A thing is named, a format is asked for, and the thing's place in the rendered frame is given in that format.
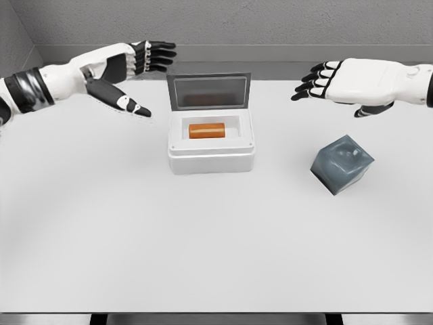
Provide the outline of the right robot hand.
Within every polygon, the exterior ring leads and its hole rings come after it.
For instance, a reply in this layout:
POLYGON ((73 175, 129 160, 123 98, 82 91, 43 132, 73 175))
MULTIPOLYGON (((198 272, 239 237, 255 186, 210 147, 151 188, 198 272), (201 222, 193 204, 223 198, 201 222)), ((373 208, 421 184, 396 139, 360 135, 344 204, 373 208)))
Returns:
POLYGON ((385 60, 348 58, 313 66, 295 88, 292 101, 306 98, 330 100, 337 104, 358 104, 354 117, 385 112, 397 100, 395 83, 403 65, 385 60))

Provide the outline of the orange bread loaf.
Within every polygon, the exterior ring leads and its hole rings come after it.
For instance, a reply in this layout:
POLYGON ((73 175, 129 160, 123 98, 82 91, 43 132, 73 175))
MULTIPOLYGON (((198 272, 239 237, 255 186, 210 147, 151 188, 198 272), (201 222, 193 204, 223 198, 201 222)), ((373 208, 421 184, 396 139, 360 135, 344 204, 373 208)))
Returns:
POLYGON ((188 127, 189 139, 212 139, 225 137, 224 123, 194 123, 188 127))

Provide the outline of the grey cube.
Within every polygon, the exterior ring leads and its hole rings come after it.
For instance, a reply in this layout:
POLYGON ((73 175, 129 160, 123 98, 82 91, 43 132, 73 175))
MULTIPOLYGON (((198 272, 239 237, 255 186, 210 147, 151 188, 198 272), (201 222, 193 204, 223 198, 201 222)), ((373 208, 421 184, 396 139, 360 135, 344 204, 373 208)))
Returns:
POLYGON ((335 196, 356 183, 375 159, 349 135, 318 151, 310 171, 335 196))

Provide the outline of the white box with hinged lid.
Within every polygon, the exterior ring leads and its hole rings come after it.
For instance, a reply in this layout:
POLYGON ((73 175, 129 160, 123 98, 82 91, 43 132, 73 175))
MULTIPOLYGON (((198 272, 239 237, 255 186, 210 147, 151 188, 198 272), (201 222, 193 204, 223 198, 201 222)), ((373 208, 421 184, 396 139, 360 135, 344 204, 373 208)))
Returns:
POLYGON ((175 175, 252 170, 256 148, 250 81, 249 72, 167 77, 168 159, 175 175))

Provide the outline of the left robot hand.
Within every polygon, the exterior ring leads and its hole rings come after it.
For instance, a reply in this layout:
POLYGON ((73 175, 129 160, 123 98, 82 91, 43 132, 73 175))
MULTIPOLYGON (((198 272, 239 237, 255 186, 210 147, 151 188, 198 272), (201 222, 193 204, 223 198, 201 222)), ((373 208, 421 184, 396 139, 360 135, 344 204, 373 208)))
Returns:
POLYGON ((84 53, 70 63, 82 72, 87 94, 119 111, 150 118, 149 109, 116 85, 147 72, 167 72, 177 55, 175 48, 164 41, 117 43, 84 53))

